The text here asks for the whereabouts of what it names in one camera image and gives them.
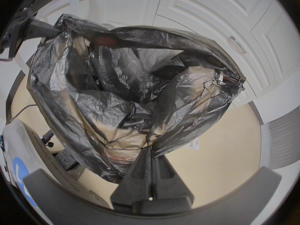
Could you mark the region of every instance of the wire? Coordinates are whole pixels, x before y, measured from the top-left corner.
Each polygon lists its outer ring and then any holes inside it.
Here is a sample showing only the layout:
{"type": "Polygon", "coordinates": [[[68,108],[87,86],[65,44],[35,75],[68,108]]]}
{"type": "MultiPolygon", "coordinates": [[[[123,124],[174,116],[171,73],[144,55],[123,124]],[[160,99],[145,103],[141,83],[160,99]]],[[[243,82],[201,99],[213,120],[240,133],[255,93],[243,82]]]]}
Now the wire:
{"type": "Polygon", "coordinates": [[[36,104],[27,105],[27,106],[24,107],[21,111],[19,111],[18,114],[15,115],[15,116],[9,121],[9,123],[11,123],[17,116],[19,116],[19,115],[21,114],[21,112],[23,112],[26,108],[32,107],[32,106],[37,106],[37,105],[36,105],[36,104]]]}

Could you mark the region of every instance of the cabinet handle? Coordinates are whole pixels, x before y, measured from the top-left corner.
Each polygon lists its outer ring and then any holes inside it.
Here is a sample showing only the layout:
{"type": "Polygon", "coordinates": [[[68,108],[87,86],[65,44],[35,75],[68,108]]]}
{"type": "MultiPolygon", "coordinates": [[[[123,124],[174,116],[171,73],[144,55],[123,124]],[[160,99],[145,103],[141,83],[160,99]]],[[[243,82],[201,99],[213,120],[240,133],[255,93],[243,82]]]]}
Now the cabinet handle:
{"type": "Polygon", "coordinates": [[[232,39],[240,47],[240,49],[243,51],[243,53],[247,53],[244,46],[234,36],[230,36],[230,39],[232,39]]]}

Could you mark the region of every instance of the open trash bag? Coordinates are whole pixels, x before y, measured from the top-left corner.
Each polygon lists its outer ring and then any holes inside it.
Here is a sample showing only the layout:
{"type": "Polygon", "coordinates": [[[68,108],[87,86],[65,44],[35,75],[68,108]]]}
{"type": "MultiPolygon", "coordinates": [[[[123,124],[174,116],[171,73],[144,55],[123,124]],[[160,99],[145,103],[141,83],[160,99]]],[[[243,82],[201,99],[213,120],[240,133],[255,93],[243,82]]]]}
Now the open trash bag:
{"type": "Polygon", "coordinates": [[[215,42],[148,26],[109,30],[62,15],[33,57],[27,88],[72,156],[118,183],[141,148],[171,152],[207,131],[245,77],[215,42]]]}

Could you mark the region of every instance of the blue circle logo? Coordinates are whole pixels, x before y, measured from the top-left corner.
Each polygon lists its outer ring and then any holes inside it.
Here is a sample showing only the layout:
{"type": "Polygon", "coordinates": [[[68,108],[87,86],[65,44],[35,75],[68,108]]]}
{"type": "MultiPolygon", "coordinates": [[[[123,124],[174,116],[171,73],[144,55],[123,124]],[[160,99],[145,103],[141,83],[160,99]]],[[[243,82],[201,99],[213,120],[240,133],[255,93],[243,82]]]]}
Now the blue circle logo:
{"type": "Polygon", "coordinates": [[[33,206],[37,207],[32,197],[30,196],[29,192],[27,191],[26,187],[24,186],[24,182],[23,182],[23,178],[29,175],[28,169],[23,163],[23,161],[18,157],[15,157],[13,159],[13,171],[15,173],[18,186],[22,191],[23,195],[33,206]]]}

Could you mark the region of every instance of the white paper with symbols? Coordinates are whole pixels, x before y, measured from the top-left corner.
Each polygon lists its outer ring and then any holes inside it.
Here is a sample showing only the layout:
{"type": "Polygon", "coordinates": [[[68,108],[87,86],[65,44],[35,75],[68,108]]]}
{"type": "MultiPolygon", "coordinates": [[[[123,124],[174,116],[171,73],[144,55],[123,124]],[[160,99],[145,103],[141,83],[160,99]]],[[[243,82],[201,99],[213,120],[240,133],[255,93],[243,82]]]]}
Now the white paper with symbols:
{"type": "Polygon", "coordinates": [[[189,142],[188,144],[183,146],[184,148],[187,149],[194,149],[194,150],[200,150],[199,148],[199,138],[197,137],[193,141],[189,142]]]}

